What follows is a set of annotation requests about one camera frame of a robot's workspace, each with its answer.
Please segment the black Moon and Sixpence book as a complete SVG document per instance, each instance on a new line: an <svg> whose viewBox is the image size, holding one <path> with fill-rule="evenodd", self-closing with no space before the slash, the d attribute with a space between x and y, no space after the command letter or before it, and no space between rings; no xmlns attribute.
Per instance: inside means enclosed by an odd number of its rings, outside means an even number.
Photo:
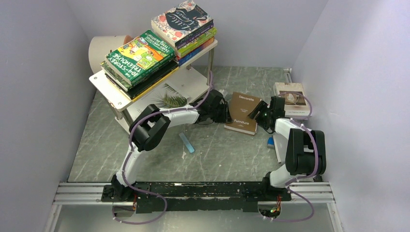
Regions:
<svg viewBox="0 0 410 232"><path fill-rule="evenodd" d="M168 64L164 65L163 67L155 71L153 74L151 74L144 81L137 84L135 87L131 88L125 94L130 99L136 98L137 96L141 95L143 92L148 90L150 87L153 87L155 83L159 82L163 77L165 77L168 73L170 73L177 67L178 63L176 61L170 61Z"/></svg>

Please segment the floral Little Women book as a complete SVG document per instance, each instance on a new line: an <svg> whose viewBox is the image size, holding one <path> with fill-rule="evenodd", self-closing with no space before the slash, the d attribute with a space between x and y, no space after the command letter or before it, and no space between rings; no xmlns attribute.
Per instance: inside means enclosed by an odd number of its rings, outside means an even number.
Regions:
<svg viewBox="0 0 410 232"><path fill-rule="evenodd" d="M187 0L151 19L154 32L176 46L214 23L214 19L192 0Z"/></svg>

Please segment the dark green garden book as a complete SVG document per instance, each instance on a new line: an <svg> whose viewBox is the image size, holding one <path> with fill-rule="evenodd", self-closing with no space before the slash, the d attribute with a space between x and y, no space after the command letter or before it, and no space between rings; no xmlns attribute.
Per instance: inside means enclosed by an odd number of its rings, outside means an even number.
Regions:
<svg viewBox="0 0 410 232"><path fill-rule="evenodd" d="M118 85L119 88L128 92L130 89L133 88L132 85L127 83L121 76L119 76L111 67L107 64L106 61L100 63L102 70L105 72L107 77L115 84Z"/></svg>

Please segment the brown cover book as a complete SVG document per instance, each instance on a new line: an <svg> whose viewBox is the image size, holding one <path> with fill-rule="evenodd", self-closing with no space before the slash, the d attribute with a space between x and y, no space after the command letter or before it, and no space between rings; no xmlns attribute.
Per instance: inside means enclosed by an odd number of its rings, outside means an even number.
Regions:
<svg viewBox="0 0 410 232"><path fill-rule="evenodd" d="M229 112L232 123L226 123L225 129L254 136L257 132L257 122L248 115L257 107L261 98L240 92L233 92L229 101Z"/></svg>

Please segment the white palm leaf book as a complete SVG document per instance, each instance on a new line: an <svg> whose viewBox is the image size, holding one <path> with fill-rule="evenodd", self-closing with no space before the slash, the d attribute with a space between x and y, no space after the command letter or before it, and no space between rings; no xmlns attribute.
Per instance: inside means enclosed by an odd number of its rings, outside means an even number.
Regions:
<svg viewBox="0 0 410 232"><path fill-rule="evenodd" d="M164 82L134 102L127 110L132 119L136 119L150 104L154 104L158 108L178 108L185 106L190 100L191 97L182 93L182 90Z"/></svg>

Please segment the white magazine with photo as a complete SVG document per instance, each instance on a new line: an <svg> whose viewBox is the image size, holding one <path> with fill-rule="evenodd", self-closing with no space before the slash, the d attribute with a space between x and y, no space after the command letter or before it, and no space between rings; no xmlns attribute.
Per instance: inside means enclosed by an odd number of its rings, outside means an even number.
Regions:
<svg viewBox="0 0 410 232"><path fill-rule="evenodd" d="M285 116L296 119L307 119L310 115L310 106L301 96L305 96L305 91L301 83L281 83L274 84L274 95L285 99Z"/></svg>

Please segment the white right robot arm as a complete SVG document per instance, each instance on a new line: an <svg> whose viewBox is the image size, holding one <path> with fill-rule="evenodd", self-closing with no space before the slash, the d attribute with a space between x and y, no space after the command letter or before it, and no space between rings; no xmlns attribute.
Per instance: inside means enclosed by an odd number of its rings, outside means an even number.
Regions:
<svg viewBox="0 0 410 232"><path fill-rule="evenodd" d="M288 187L301 179L322 175L326 171L325 135L303 123L285 116L285 99L271 97L267 104L261 101L249 113L250 119L273 135L276 154L285 156L285 163L267 174L268 183L262 185L261 195L273 200L279 188Z"/></svg>

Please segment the green 104-storey treehouse book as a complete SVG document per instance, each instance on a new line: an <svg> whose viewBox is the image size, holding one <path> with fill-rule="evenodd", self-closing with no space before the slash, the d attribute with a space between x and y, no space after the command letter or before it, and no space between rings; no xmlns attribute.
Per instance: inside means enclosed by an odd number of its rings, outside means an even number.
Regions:
<svg viewBox="0 0 410 232"><path fill-rule="evenodd" d="M105 56L107 65L125 82L135 86L176 57L174 49L151 30Z"/></svg>

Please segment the yellow Little Prince book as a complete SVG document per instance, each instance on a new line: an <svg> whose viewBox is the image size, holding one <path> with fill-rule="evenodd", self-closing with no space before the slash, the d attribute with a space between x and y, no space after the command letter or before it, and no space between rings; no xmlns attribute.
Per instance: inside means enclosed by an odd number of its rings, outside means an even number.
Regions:
<svg viewBox="0 0 410 232"><path fill-rule="evenodd" d="M148 94L149 92L151 92L154 88L156 88L157 86L159 86L162 82L164 82L166 79L168 79L174 72L176 72L179 69L179 67L177 67L176 69L174 69L173 71L171 71L170 73L168 73L165 77L163 77L159 82L155 83L153 87L150 87L148 90L146 90L145 92L143 92L141 95L137 96L134 99L131 99L132 102L135 102L137 100L139 100L140 98L142 98L143 96L145 96L146 94Z"/></svg>

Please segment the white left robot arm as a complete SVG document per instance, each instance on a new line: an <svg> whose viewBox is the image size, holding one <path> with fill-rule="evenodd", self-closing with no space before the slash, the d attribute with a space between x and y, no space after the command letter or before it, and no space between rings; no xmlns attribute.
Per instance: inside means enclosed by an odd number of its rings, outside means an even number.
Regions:
<svg viewBox="0 0 410 232"><path fill-rule="evenodd" d="M228 103L222 93L208 90L204 98L176 108L159 108L148 105L129 127L129 147L119 171L113 176L111 185L114 194L127 201L134 194L132 184L136 182L136 161L145 152L156 148L166 131L175 126L200 124L207 120L214 123L232 123Z"/></svg>

